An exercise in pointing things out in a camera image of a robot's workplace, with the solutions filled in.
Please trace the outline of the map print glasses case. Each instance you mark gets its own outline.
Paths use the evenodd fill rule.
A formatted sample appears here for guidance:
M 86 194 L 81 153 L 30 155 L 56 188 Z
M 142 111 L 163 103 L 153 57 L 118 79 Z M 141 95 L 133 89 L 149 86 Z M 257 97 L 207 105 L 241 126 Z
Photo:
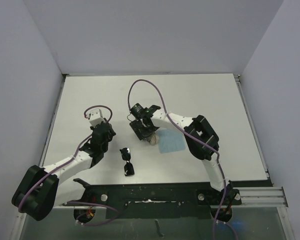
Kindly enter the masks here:
M 146 141 L 151 145 L 151 146 L 155 146 L 159 143 L 160 137 L 156 134 L 153 133 L 152 135 L 148 136 L 146 138 Z

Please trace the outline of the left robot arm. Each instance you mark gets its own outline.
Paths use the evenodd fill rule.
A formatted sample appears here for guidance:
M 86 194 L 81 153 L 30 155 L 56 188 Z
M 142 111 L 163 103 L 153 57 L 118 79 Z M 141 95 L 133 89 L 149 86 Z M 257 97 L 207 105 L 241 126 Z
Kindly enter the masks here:
M 48 166 L 33 165 L 26 171 L 11 200 L 19 213 L 41 221 L 54 206 L 68 202 L 57 196 L 58 187 L 76 174 L 97 165 L 116 135 L 109 122 L 90 128 L 92 133 L 78 145 L 73 155 Z

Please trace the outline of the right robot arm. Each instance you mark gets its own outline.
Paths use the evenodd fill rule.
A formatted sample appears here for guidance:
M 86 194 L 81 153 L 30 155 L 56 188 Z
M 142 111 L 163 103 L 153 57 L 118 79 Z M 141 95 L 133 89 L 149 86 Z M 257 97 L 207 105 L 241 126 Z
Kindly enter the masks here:
M 231 198 L 226 188 L 229 180 L 219 162 L 219 137 L 208 120 L 202 116 L 186 117 L 165 110 L 157 105 L 142 107 L 136 103 L 129 109 L 135 120 L 129 123 L 139 140 L 156 143 L 156 131 L 160 128 L 181 132 L 190 153 L 201 160 L 209 177 L 213 200 L 220 205 Z

